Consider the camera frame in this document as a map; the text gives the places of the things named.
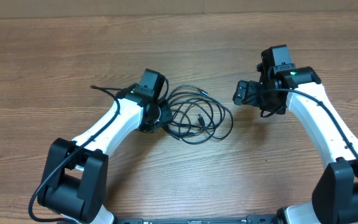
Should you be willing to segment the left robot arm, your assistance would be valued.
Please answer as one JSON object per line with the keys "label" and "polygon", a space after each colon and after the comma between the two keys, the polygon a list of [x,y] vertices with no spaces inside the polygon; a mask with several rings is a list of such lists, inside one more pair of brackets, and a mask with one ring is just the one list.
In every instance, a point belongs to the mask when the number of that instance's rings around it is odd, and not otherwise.
{"label": "left robot arm", "polygon": [[172,121],[162,88],[168,79],[146,69],[139,83],[125,88],[101,87],[112,107],[83,134],[51,144],[41,183],[28,213],[40,223],[115,223],[103,205],[109,158],[133,131],[153,133]]}

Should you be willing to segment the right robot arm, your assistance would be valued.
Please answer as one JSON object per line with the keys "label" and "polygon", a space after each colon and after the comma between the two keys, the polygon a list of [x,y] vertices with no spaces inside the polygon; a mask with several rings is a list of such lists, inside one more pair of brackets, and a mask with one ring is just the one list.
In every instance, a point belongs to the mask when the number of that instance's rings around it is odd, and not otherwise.
{"label": "right robot arm", "polygon": [[268,118],[291,111],[318,151],[324,172],[311,200],[282,207],[269,223],[357,223],[358,139],[331,104],[320,77],[311,67],[298,68],[286,45],[261,53],[260,78],[238,82],[233,102],[260,109]]}

